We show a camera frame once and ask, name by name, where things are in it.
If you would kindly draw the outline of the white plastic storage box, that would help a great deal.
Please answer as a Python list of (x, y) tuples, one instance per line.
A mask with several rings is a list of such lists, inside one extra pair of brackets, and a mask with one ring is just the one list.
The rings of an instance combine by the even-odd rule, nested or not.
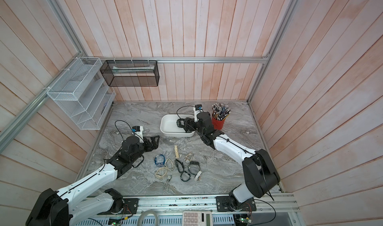
[(179, 117), (176, 114), (167, 114), (162, 117), (160, 124), (160, 131), (166, 137), (192, 137), (194, 136), (194, 131), (186, 133), (183, 128), (177, 126), (177, 120)]

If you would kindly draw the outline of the blue transparent watch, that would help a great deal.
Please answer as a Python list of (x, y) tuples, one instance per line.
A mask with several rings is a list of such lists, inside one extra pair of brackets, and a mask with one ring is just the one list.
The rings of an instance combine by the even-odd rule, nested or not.
[(154, 158), (154, 163), (157, 167), (164, 167), (166, 158), (163, 154), (156, 155)]

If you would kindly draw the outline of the black round watch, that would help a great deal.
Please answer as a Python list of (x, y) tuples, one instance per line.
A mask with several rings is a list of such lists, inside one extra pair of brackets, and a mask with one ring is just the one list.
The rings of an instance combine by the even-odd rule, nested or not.
[(188, 172), (191, 175), (196, 176), (199, 171), (200, 171), (200, 163), (197, 161), (190, 161), (190, 163), (188, 165)]

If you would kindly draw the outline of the white small watch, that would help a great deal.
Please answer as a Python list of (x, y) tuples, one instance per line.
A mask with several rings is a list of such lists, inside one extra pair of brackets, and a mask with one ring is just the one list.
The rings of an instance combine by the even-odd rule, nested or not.
[(194, 180), (195, 181), (199, 181), (200, 180), (200, 176), (202, 174), (202, 171), (198, 171), (198, 173), (196, 174), (196, 176), (194, 177)]

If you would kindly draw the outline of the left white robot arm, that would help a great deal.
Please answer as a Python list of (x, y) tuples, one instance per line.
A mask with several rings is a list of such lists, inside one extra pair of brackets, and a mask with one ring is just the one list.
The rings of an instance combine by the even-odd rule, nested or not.
[(36, 201), (27, 221), (27, 226), (74, 226), (96, 214), (124, 211), (123, 196), (114, 189), (107, 189), (99, 196), (88, 196), (123, 176), (145, 152), (159, 146), (159, 136), (140, 138), (130, 136), (121, 148), (103, 166), (93, 173), (57, 191), (47, 189)]

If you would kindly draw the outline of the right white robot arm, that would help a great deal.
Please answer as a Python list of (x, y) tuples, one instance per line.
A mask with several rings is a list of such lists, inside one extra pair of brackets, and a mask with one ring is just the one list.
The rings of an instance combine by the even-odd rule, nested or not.
[(196, 132), (205, 145), (226, 154), (242, 166), (244, 182), (229, 193), (228, 201), (232, 205), (239, 206), (254, 197), (261, 198), (279, 184), (280, 176), (268, 152), (245, 147), (215, 129), (208, 112), (200, 112), (194, 119), (179, 117), (177, 127), (185, 132)]

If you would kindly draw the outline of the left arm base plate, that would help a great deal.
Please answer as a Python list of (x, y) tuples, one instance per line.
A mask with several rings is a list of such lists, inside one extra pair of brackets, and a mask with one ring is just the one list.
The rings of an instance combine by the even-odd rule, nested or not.
[(103, 214), (129, 214), (134, 215), (137, 213), (139, 199), (138, 198), (127, 198), (127, 199), (117, 199), (112, 204), (111, 209)]

